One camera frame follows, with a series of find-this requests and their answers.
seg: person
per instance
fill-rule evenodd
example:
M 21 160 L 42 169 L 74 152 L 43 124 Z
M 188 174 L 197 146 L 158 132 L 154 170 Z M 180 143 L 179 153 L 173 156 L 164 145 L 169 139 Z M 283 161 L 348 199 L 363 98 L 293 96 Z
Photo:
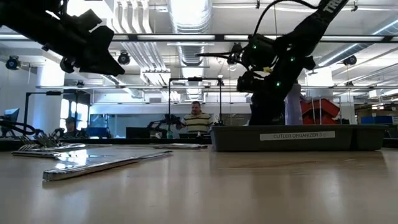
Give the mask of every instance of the person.
M 63 134 L 63 137 L 74 137 L 75 136 L 75 118 L 69 117 L 65 120 L 67 132 Z
M 206 133 L 212 125 L 210 114 L 203 113 L 199 101 L 192 102 L 191 114 L 184 116 L 180 124 L 176 125 L 178 130 L 187 128 L 189 133 Z

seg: window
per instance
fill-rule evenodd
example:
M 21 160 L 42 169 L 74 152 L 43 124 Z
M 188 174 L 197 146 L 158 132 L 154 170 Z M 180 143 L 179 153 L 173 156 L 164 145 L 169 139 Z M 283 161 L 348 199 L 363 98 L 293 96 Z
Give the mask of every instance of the window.
M 71 116 L 72 118 L 75 117 L 76 112 L 76 102 L 72 101 L 69 102 L 66 99 L 62 99 L 61 102 L 61 120 L 60 120 L 60 127 L 65 129 L 66 128 L 66 119 Z M 88 121 L 88 105 L 84 105 L 81 103 L 77 104 L 77 130 L 81 130 L 82 128 L 87 128 L 87 121 Z

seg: red object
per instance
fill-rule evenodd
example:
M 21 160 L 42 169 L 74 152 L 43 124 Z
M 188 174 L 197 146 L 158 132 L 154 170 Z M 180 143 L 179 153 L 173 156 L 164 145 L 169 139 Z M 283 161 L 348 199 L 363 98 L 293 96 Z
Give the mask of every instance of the red object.
M 303 124 L 337 124 L 333 118 L 340 112 L 340 108 L 327 99 L 314 100 L 313 107 L 312 101 L 302 101 L 301 110 L 303 114 Z

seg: striped shirt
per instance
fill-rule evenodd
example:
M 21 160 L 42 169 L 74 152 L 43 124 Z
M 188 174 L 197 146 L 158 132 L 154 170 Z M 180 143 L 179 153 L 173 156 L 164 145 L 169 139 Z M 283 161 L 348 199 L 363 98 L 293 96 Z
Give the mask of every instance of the striped shirt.
M 187 127 L 188 132 L 208 132 L 209 126 L 213 123 L 210 114 L 199 115 L 188 114 L 184 116 L 182 123 Z

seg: table surface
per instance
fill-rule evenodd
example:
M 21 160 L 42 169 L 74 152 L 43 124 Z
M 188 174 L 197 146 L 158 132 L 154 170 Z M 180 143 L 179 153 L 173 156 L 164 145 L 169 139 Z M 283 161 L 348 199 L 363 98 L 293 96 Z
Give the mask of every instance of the table surface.
M 133 148 L 102 152 L 143 152 Z M 398 223 L 393 149 L 176 150 L 162 159 L 43 182 L 42 172 L 60 164 L 0 152 L 0 223 Z

